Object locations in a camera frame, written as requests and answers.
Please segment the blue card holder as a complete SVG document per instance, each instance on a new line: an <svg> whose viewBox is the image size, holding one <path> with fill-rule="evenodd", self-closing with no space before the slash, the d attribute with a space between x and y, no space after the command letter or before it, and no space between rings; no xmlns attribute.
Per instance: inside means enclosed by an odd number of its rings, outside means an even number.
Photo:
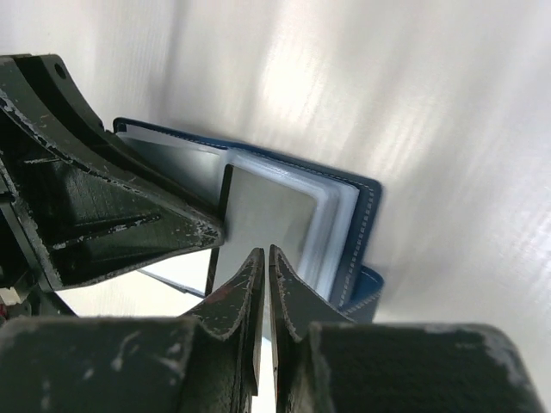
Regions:
<svg viewBox="0 0 551 413"><path fill-rule="evenodd" d="M179 132L119 118L116 135L160 172L219 212L228 164L311 195L317 206L300 263L292 269L326 304L359 323L373 320L384 285L364 266L382 188L374 180L244 142Z"/></svg>

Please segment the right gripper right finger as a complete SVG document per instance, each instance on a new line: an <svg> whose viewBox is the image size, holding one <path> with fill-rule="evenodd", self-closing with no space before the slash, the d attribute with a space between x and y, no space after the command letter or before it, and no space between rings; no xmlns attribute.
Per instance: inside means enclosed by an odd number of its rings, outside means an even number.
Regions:
<svg viewBox="0 0 551 413"><path fill-rule="evenodd" d="M541 412L520 354L487 324L360 324L269 250L280 412Z"/></svg>

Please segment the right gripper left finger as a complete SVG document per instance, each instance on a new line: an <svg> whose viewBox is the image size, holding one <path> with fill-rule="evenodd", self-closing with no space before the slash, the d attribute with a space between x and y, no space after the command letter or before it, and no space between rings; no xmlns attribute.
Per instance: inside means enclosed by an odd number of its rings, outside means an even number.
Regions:
<svg viewBox="0 0 551 413"><path fill-rule="evenodd" d="M179 317L19 317L1 329L4 412L246 412L264 252Z"/></svg>

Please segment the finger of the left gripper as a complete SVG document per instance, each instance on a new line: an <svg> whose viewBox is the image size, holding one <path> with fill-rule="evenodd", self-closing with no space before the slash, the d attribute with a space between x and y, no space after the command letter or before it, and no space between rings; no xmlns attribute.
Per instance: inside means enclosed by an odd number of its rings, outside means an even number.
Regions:
<svg viewBox="0 0 551 413"><path fill-rule="evenodd" d="M55 55L1 58L1 315L218 247L215 208L105 129Z"/></svg>

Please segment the black credit card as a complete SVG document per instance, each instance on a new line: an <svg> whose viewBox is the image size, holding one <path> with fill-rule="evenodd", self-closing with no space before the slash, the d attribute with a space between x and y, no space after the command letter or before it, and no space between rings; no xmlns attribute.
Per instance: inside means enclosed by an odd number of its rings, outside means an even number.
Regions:
<svg viewBox="0 0 551 413"><path fill-rule="evenodd" d="M316 206L311 195L228 164L219 203L225 241L211 252L205 301L226 296L224 285L255 248L268 254L274 244L291 254L296 268Z"/></svg>

